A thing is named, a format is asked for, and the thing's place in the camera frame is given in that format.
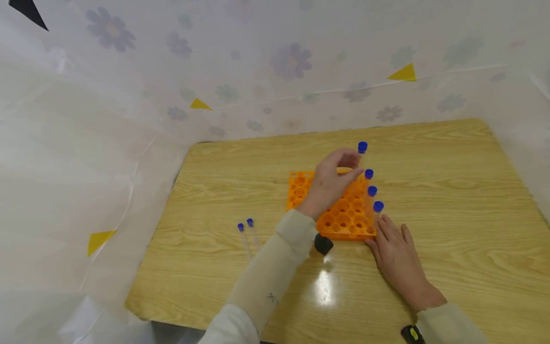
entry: plastic sheet wall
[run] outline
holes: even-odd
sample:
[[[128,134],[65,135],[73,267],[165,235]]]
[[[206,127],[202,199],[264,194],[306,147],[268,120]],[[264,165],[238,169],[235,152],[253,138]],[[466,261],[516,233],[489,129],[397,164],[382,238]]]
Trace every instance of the plastic sheet wall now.
[[[546,0],[35,3],[0,4],[2,342],[154,341],[123,302],[200,141],[476,117],[550,217]]]

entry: yellow triangle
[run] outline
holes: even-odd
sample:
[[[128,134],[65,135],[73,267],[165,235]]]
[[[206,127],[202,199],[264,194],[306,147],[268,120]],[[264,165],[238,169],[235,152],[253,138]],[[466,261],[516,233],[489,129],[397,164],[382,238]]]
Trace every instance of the yellow triangle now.
[[[90,240],[88,241],[88,257],[93,255],[101,245],[105,244],[116,231],[117,230],[90,234]]]
[[[189,106],[189,107],[190,108],[203,108],[203,109],[206,109],[206,110],[212,110],[212,108],[210,106],[208,106],[208,104],[206,104],[205,102],[203,102],[199,98],[195,98],[195,100],[191,103],[191,106]]]
[[[402,69],[390,75],[388,79],[401,80],[401,81],[416,81],[416,73],[414,72],[413,64],[409,63]]]

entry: black object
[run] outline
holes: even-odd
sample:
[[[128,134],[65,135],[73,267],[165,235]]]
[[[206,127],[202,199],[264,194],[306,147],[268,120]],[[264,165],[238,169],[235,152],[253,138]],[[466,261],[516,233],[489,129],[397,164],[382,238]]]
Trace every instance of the black object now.
[[[402,328],[401,335],[405,338],[407,344],[426,344],[424,338],[418,330],[418,327],[415,325],[409,325]]]
[[[22,15],[32,20],[32,22],[36,25],[46,31],[49,31],[32,0],[9,0],[8,4],[21,12]]]
[[[332,241],[329,238],[322,236],[321,234],[317,234],[315,236],[314,245],[317,252],[321,253],[322,255],[327,255],[327,253],[334,247]]]

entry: hand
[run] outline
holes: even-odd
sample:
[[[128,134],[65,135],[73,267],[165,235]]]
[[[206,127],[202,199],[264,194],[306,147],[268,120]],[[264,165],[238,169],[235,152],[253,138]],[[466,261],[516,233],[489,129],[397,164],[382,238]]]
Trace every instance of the hand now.
[[[392,219],[384,214],[377,216],[375,226],[376,240],[368,239],[365,243],[372,250],[376,265],[388,283],[415,312],[446,304],[443,294],[424,275],[407,225],[402,224],[399,231]]]
[[[359,167],[360,160],[361,155],[353,149],[340,148],[330,153],[315,168],[310,190],[296,210],[317,221],[363,172]],[[338,174],[337,167],[349,167],[353,170]]]

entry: long sleeve shirt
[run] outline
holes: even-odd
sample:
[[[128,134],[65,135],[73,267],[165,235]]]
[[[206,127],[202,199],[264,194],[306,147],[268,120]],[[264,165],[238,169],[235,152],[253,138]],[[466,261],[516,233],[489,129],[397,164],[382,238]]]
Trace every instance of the long sleeve shirt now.
[[[241,274],[199,343],[258,344],[296,268],[309,257],[315,235],[312,218],[289,210]],[[474,322],[451,303],[419,312],[416,327],[427,344],[487,343]]]

